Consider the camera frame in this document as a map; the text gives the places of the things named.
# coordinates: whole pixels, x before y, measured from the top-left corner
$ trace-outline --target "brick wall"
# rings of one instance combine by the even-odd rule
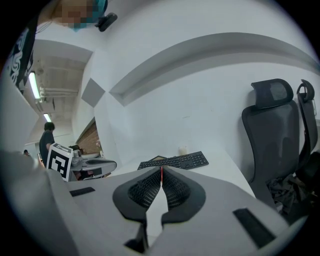
[[[77,145],[83,149],[84,154],[99,153],[100,149],[96,145],[97,140],[99,140],[99,136],[96,122],[94,122],[77,141]]]

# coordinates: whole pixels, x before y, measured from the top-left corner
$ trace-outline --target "dark hair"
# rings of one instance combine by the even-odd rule
[[[53,122],[46,122],[46,123],[44,124],[44,130],[45,130],[45,131],[47,131],[47,130],[53,131],[55,128],[56,128],[56,127],[55,127],[55,124],[54,124]]]

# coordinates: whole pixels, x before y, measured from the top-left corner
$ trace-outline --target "black cloth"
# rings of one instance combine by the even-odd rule
[[[294,178],[292,174],[283,178],[272,179],[267,187],[274,201],[283,204],[282,212],[289,214],[294,203],[299,203],[307,198],[308,193],[304,184]]]
[[[49,150],[47,149],[47,144],[53,144],[53,143],[55,143],[53,133],[49,130],[45,130],[39,142],[40,154],[45,167],[47,167],[47,159],[49,154]]]
[[[13,46],[6,63],[13,83],[23,93],[33,64],[38,16],[33,18]]]

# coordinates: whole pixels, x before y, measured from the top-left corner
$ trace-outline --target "person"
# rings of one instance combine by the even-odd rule
[[[107,9],[108,0],[51,0],[32,19],[12,48],[4,65],[12,80],[23,94],[33,64],[33,47],[37,27],[39,31],[51,22],[74,31],[97,23]]]
[[[28,157],[31,157],[31,155],[29,154],[28,150],[26,150],[26,149],[23,151],[23,154],[28,156]]]
[[[46,122],[44,124],[44,133],[42,134],[39,142],[39,149],[40,149],[40,154],[42,157],[44,167],[47,167],[47,159],[48,159],[50,146],[51,144],[55,143],[54,134],[53,134],[55,128],[56,127],[53,122]]]

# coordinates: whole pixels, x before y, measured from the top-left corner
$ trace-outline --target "desk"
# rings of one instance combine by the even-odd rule
[[[247,180],[239,170],[237,165],[233,162],[231,157],[222,148],[213,148],[212,150],[202,150],[205,158],[208,160],[209,165],[199,168],[186,170],[186,172],[194,172],[197,174],[206,175],[226,182],[230,182],[239,188],[246,191],[251,196],[255,197],[252,189],[250,188]],[[121,175],[136,171],[141,162],[149,161],[154,158],[154,155],[140,156],[130,161],[123,167],[116,169],[111,175]]]

